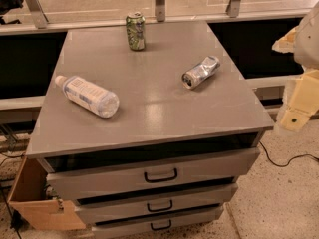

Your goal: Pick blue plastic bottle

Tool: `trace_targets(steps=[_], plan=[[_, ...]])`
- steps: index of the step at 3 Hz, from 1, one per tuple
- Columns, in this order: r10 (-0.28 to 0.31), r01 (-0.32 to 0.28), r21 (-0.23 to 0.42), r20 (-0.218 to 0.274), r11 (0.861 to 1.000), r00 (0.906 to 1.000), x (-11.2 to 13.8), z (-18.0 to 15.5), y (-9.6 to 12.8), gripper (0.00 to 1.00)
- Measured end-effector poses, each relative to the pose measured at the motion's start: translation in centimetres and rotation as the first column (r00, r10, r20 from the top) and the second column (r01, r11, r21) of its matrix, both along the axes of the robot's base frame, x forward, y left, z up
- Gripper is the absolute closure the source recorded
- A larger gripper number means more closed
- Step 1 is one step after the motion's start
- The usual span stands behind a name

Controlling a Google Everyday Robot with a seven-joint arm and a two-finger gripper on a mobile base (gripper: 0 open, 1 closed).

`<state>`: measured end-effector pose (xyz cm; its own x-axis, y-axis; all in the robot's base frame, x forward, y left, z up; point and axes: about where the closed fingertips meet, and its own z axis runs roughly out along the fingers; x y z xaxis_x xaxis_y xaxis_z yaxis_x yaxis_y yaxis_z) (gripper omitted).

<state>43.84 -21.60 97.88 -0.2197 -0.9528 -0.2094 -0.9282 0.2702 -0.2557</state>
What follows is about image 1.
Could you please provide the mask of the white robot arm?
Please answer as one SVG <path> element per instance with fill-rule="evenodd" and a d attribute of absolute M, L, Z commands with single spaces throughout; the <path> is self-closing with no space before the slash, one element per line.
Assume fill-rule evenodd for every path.
<path fill-rule="evenodd" d="M 279 131 L 298 132 L 319 111 L 319 2 L 272 46 L 279 53 L 292 53 L 303 73 L 288 80 L 283 105 L 276 117 Z"/>

